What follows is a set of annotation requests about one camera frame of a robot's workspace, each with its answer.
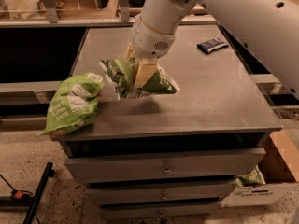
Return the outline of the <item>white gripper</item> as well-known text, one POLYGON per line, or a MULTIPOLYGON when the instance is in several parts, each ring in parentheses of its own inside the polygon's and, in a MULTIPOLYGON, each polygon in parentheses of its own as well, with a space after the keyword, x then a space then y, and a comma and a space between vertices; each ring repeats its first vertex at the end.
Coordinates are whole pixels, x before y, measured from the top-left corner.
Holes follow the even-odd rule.
POLYGON ((143 88, 150 80, 158 70, 156 58, 163 57, 170 50, 174 40, 174 34, 163 35, 156 32, 142 21, 140 15, 135 17, 131 34, 132 44, 129 43, 126 50, 126 58, 134 58, 135 55, 143 57, 137 63, 135 88, 143 88))

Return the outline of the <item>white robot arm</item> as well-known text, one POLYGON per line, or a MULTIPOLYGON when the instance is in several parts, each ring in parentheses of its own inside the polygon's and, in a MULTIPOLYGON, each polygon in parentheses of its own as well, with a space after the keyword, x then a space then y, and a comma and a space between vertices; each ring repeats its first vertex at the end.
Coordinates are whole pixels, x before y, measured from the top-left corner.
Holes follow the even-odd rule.
POLYGON ((179 23, 196 5, 299 98, 299 6, 289 0, 146 0, 131 36, 136 55, 167 54, 179 23))

